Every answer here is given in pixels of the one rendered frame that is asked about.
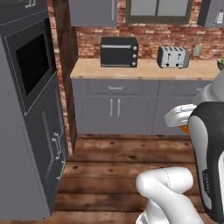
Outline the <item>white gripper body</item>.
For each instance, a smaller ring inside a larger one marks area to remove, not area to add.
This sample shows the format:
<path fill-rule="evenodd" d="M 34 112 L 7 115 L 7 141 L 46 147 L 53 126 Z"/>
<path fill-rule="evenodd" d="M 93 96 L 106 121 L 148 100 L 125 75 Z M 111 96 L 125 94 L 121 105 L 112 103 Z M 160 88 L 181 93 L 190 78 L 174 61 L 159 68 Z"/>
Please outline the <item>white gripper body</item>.
<path fill-rule="evenodd" d="M 171 109 L 164 120 L 168 127 L 178 127 L 187 125 L 191 113 L 197 108 L 194 104 L 179 105 Z"/>

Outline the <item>dark grey tall cabinet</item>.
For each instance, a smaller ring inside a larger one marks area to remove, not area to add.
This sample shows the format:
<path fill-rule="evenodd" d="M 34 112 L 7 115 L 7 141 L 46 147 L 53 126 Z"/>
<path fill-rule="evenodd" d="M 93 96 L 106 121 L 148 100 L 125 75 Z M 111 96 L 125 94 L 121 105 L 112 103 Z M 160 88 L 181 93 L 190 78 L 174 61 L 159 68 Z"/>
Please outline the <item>dark grey tall cabinet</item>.
<path fill-rule="evenodd" d="M 68 154 L 56 72 L 25 113 L 5 37 L 48 18 L 47 1 L 0 0 L 0 221 L 43 220 L 54 208 Z M 53 133 L 59 134 L 56 159 Z"/>

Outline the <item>wide grey drawer front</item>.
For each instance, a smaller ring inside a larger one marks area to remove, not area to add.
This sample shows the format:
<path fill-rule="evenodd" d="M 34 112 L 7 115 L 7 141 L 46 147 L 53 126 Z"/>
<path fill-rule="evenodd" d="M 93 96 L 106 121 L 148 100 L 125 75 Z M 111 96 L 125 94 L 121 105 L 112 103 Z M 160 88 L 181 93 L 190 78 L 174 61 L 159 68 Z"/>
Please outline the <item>wide grey drawer front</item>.
<path fill-rule="evenodd" d="M 207 80 L 161 80 L 159 96 L 191 96 L 196 95 L 206 85 Z"/>

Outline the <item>silver four-slot toaster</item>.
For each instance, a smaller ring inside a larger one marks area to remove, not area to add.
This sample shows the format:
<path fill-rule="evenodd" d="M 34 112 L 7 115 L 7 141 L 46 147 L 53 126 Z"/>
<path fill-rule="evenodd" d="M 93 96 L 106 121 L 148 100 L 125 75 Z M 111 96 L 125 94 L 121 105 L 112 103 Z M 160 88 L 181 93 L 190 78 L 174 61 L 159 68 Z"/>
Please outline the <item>silver four-slot toaster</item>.
<path fill-rule="evenodd" d="M 160 68 L 187 68 L 190 53 L 181 46 L 160 46 L 157 51 L 157 64 Z"/>

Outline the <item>black toaster oven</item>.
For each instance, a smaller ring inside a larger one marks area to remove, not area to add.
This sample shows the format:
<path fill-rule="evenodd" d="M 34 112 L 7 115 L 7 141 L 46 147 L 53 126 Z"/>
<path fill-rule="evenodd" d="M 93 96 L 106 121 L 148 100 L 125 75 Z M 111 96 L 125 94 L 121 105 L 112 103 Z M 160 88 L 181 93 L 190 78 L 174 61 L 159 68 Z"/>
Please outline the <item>black toaster oven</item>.
<path fill-rule="evenodd" d="M 137 67 L 138 42 L 132 37 L 102 37 L 101 67 Z"/>

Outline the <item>grey framed window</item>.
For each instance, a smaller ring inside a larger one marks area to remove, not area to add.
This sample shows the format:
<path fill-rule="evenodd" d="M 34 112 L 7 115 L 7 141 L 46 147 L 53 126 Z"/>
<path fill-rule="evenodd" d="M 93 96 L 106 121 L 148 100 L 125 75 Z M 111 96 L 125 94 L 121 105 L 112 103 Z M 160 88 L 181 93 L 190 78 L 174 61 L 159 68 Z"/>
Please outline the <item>grey framed window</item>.
<path fill-rule="evenodd" d="M 185 25 L 193 0 L 126 0 L 128 24 Z"/>

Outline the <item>dark wooden side panel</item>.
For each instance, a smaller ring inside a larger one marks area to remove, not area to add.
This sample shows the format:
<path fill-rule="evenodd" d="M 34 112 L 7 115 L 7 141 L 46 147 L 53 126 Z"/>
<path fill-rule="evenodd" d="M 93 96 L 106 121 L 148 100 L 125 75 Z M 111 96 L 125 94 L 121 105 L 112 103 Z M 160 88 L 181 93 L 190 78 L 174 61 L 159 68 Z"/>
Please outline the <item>dark wooden side panel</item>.
<path fill-rule="evenodd" d="M 62 101 L 64 103 L 64 118 L 68 154 L 72 155 L 77 137 L 74 97 L 70 74 L 78 59 L 76 30 L 71 26 L 68 0 L 53 0 L 54 16 L 59 48 L 60 72 L 62 75 Z"/>

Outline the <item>black built-in oven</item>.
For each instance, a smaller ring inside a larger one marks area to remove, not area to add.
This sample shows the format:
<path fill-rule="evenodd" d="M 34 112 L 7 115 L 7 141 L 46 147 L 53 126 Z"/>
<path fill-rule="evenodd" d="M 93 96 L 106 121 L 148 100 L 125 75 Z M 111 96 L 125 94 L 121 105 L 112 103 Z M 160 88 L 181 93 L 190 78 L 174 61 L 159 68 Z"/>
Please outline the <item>black built-in oven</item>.
<path fill-rule="evenodd" d="M 56 72 L 48 18 L 5 37 L 14 78 L 27 113 Z"/>

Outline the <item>grey wall socket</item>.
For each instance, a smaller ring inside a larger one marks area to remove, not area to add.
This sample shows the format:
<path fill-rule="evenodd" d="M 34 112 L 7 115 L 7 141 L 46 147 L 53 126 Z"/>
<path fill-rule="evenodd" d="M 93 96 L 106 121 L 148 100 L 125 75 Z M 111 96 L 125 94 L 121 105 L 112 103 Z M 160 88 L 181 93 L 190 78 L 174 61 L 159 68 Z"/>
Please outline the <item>grey wall socket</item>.
<path fill-rule="evenodd" d="M 201 48 L 202 48 L 201 45 L 196 45 L 196 46 L 194 47 L 193 55 L 196 56 L 196 57 L 200 56 Z"/>

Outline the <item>grey corner wall cabinet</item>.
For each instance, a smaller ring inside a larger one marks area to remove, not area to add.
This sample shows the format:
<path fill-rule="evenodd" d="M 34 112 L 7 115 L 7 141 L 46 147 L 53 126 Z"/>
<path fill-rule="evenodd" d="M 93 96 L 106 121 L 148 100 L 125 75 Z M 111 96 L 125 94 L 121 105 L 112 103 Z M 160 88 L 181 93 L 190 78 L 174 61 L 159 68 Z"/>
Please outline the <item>grey corner wall cabinet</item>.
<path fill-rule="evenodd" d="M 224 27 L 224 0 L 202 0 L 197 24 L 206 27 Z"/>

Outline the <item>grey wall cabinet door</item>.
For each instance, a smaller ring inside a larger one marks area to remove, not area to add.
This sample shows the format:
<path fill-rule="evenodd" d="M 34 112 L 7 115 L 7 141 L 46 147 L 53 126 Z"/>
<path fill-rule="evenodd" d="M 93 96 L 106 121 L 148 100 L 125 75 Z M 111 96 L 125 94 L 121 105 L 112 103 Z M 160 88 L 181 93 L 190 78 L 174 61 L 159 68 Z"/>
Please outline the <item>grey wall cabinet door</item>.
<path fill-rule="evenodd" d="M 111 0 L 68 0 L 71 26 L 75 27 L 116 27 L 117 0 L 115 0 L 115 20 L 111 19 Z"/>

